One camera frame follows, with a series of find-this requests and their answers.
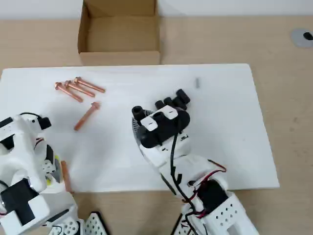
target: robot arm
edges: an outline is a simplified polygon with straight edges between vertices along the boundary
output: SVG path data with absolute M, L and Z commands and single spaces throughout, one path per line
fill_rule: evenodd
M 190 99 L 182 90 L 177 95 L 175 102 L 164 100 L 168 105 L 158 101 L 154 113 L 133 108 L 140 151 L 172 193 L 185 202 L 172 234 L 258 235 L 236 195 L 227 191 L 226 168 L 192 154 L 190 138 L 183 132 L 190 122 L 185 111 Z
M 60 165 L 52 148 L 38 138 L 51 123 L 47 117 L 37 117 L 28 120 L 18 115 L 0 122 L 0 223 L 7 235 L 78 221 L 69 192 L 48 192 L 47 181 L 60 182 Z

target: cable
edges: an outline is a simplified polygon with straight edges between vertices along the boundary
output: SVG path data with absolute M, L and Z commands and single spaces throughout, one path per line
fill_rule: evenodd
M 20 115 L 25 115 L 25 114 L 28 114 L 28 115 L 34 115 L 34 116 L 36 116 L 37 118 L 41 118 L 41 116 L 39 116 L 38 114 L 35 114 L 35 113 L 29 113 L 29 112 L 24 112 L 24 113 L 21 113 Z
M 205 234 L 208 235 L 206 226 L 204 224 L 203 224 L 203 226 L 204 226 L 204 229 L 205 229 Z
M 60 228 L 61 229 L 61 231 L 58 233 L 58 235 L 60 235 L 61 234 L 61 232 L 62 232 L 62 227 L 61 226 L 59 226 L 59 225 L 52 225 L 53 227 L 58 227 L 58 228 Z
M 171 167 L 171 176 L 173 179 L 173 182 L 177 188 L 177 190 L 180 192 L 180 194 L 182 195 L 182 197 L 185 199 L 185 201 L 187 203 L 190 204 L 192 211 L 197 214 L 195 205 L 191 202 L 191 200 L 186 196 L 186 194 L 181 190 L 176 178 L 175 178 L 175 167 L 174 167 L 174 151 L 175 151 L 175 146 L 176 146 L 176 141 L 177 141 L 177 137 L 178 137 L 178 132 L 174 135 L 174 139 L 173 139 L 173 145 L 172 145 L 172 150 L 171 150 L 171 158 L 170 158 L 170 167 Z
M 6 182 L 4 182 L 4 181 L 2 181 L 2 180 L 0 180 L 0 185 L 5 186 L 6 188 L 8 188 L 8 187 L 9 187 L 9 185 L 7 185 L 7 184 L 6 184 Z
M 198 235 L 198 233 L 196 232 L 195 228 L 192 226 L 192 224 L 188 220 L 188 216 L 191 216 L 193 214 L 197 214 L 198 212 L 196 211 L 195 205 L 190 201 L 190 199 L 186 196 L 186 194 L 181 190 L 181 188 L 180 188 L 180 186 L 179 186 L 179 184 L 178 184 L 178 182 L 176 180 L 176 177 L 175 177 L 175 169 L 176 168 L 174 167 L 174 152 L 175 152 L 175 146 L 176 146 L 177 137 L 178 137 L 178 134 L 179 134 L 179 125 L 178 124 L 177 124 L 177 129 L 178 129 L 178 132 L 174 135 L 173 145 L 172 145 L 172 150 L 171 150 L 171 158 L 170 158 L 171 176 L 172 176 L 173 182 L 174 182 L 177 190 L 183 196 L 185 201 L 187 203 L 189 203 L 190 206 L 191 206 L 192 212 L 187 213 L 185 215 L 185 219 L 186 219 L 186 222 L 189 225 L 190 229 L 194 232 L 194 234 Z
M 37 146 L 40 142 L 42 142 L 42 141 L 44 141 L 44 138 L 40 138 L 40 139 L 38 139 L 38 140 L 37 140 L 37 142 L 36 142 L 36 144 L 35 144 L 34 149 L 35 149 L 35 148 L 36 148 L 36 146 Z

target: white board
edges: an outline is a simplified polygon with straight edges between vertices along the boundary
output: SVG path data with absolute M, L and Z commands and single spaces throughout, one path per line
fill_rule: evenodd
M 96 98 L 82 94 L 79 103 L 54 90 L 55 82 L 76 76 L 106 93 Z M 154 110 L 155 101 L 174 97 L 180 88 L 191 98 L 186 132 L 193 152 L 225 165 L 231 189 L 278 187 L 246 64 L 7 69 L 0 80 L 0 120 L 21 112 L 48 116 L 52 127 L 45 138 L 67 161 L 74 191 L 167 189 L 136 145 L 131 109 Z M 101 102 L 101 109 L 75 132 L 74 125 L 94 101 Z

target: open cardboard box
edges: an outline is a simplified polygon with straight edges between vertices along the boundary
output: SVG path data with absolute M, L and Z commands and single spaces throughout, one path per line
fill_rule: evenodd
M 158 65 L 159 44 L 157 0 L 84 0 L 83 65 Z

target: copper screw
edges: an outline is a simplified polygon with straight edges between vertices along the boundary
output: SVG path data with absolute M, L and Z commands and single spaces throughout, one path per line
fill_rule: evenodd
M 100 109 L 100 104 L 99 102 L 93 102 L 91 104 L 91 108 L 88 109 L 88 111 L 85 113 L 85 115 L 83 115 L 83 117 L 78 121 L 78 123 L 75 125 L 74 130 L 78 131 L 83 125 L 84 123 L 87 121 L 87 119 L 91 116 L 91 114 Z
M 70 185 L 70 179 L 69 179 L 69 173 L 68 173 L 66 161 L 61 161 L 61 168 L 62 168 L 62 174 L 63 174 L 64 184 L 65 184 L 65 190 L 73 194 L 74 192 Z
M 56 82 L 55 83 L 55 89 L 56 90 L 61 90 L 63 91 L 65 94 L 68 94 L 69 96 L 73 97 L 74 99 L 76 99 L 78 102 L 83 102 L 83 99 L 81 97 L 79 97 L 78 95 L 68 91 L 61 82 Z
M 103 88 L 101 88 L 101 87 L 98 87 L 98 86 L 95 86 L 95 85 L 93 85 L 93 84 L 91 84 L 91 83 L 89 83 L 89 82 L 86 82 L 86 81 L 84 81 L 81 77 L 76 77 L 76 78 L 74 79 L 74 82 L 75 82 L 76 84 L 82 84 L 82 85 L 84 85 L 84 86 L 86 86 L 86 87 L 95 89 L 95 90 L 97 90 L 97 91 L 99 91 L 99 92 L 102 92 L 102 93 L 106 92 L 105 89 L 103 89 Z
M 64 86 L 65 86 L 66 88 L 71 87 L 71 88 L 73 88 L 74 90 L 77 90 L 77 91 L 79 91 L 79 92 L 82 92 L 82 93 L 84 93 L 84 94 L 86 94 L 86 95 L 89 95 L 89 96 L 91 96 L 91 97 L 95 97 L 95 94 L 94 94 L 93 92 L 90 92 L 90 91 L 87 91 L 87 90 L 81 88 L 80 86 L 78 86 L 78 84 L 75 86 L 75 84 L 73 84 L 72 81 L 69 81 L 69 80 L 66 81 L 66 82 L 64 83 Z

